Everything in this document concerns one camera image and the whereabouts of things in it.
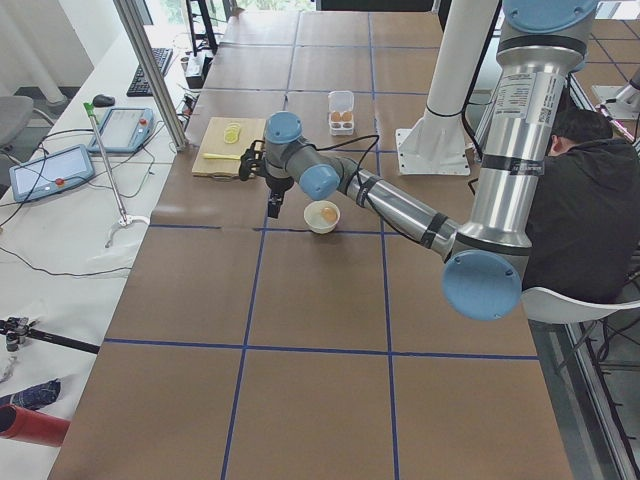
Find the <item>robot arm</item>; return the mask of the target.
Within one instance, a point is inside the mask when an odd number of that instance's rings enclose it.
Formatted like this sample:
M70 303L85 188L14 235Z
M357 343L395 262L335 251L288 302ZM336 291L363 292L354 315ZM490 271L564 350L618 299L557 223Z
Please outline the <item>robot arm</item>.
M396 133L404 175L464 175L461 129L474 64L504 13L496 59L502 73L469 220L457 224L379 176L316 151L300 119L281 111L264 132L267 177L296 182L312 199L334 192L377 213L444 260L442 290L459 313L495 320L521 298L531 250L525 226L566 76L584 60L593 1L455 1L451 5L423 117Z

